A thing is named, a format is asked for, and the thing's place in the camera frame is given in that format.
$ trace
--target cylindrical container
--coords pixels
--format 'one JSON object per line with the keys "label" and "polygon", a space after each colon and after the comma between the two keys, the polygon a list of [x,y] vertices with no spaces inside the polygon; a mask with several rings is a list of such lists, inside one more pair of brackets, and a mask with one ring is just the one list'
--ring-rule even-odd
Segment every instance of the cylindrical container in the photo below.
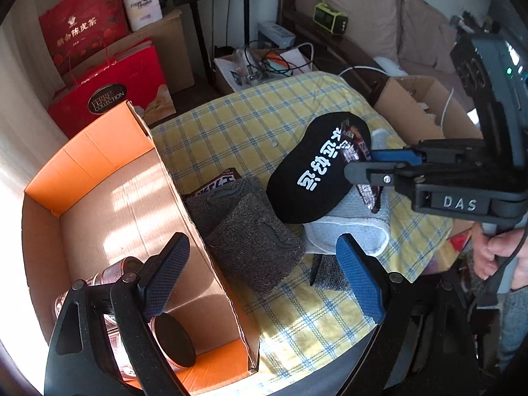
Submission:
{"label": "cylindrical container", "polygon": [[[100,284],[111,284],[115,283],[117,280],[119,280],[123,275],[125,275],[127,272],[137,272],[139,269],[143,266],[143,262],[141,262],[139,259],[134,258],[132,256],[129,256],[128,258],[125,258],[119,262],[114,263],[113,265],[110,265],[108,268],[106,268],[104,271],[99,272],[95,277],[90,278],[86,284],[88,285],[100,285]],[[66,300],[66,295],[68,292],[64,293],[63,295],[59,296],[55,300],[55,317],[59,318],[59,314],[62,309],[62,305],[64,304],[64,301]],[[106,329],[108,331],[116,329],[117,323],[113,316],[110,316],[108,314],[105,314],[105,323],[106,323]]]}
{"label": "cylindrical container", "polygon": [[159,0],[123,0],[132,31],[160,20],[162,8]]}
{"label": "cylindrical container", "polygon": [[[196,352],[191,338],[174,317],[162,313],[150,321],[149,327],[174,372],[194,366]],[[116,329],[108,336],[121,376],[125,381],[135,380],[136,373],[128,359],[119,331]]]}

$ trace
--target sofa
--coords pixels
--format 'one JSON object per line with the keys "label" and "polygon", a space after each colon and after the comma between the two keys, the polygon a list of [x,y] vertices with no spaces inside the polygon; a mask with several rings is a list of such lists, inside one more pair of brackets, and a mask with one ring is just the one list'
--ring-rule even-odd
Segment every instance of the sofa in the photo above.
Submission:
{"label": "sofa", "polygon": [[457,30],[434,7],[423,0],[295,0],[295,10],[312,17],[320,2],[348,14],[345,39],[371,58],[388,58],[409,75],[432,76],[453,88],[466,111],[475,107],[450,57]]}

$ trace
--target green and black radio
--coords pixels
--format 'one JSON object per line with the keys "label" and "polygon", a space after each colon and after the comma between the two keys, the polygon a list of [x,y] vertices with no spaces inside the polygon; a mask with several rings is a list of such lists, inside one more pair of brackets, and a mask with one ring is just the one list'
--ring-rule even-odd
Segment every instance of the green and black radio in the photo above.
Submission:
{"label": "green and black radio", "polygon": [[332,34],[342,35],[347,30],[348,15],[332,10],[326,3],[319,3],[313,12],[313,22]]}

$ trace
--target person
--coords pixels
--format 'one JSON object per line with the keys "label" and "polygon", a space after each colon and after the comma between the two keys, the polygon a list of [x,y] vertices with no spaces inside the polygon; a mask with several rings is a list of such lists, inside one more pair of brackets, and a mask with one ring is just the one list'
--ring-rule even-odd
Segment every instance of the person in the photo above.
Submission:
{"label": "person", "polygon": [[[480,223],[472,228],[473,271],[481,280],[487,280],[498,266],[495,256],[509,257],[518,246],[524,229],[515,229],[495,237],[486,236]],[[501,339],[498,348],[498,366],[503,371],[528,334],[528,242],[517,257],[511,292],[506,295],[501,317]]]}

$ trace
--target white paper roll package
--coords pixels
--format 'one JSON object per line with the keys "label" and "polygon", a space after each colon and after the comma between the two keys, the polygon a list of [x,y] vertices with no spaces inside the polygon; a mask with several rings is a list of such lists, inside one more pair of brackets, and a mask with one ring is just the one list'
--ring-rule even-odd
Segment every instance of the white paper roll package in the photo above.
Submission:
{"label": "white paper roll package", "polygon": [[132,31],[138,31],[163,17],[159,0],[123,0],[123,3]]}

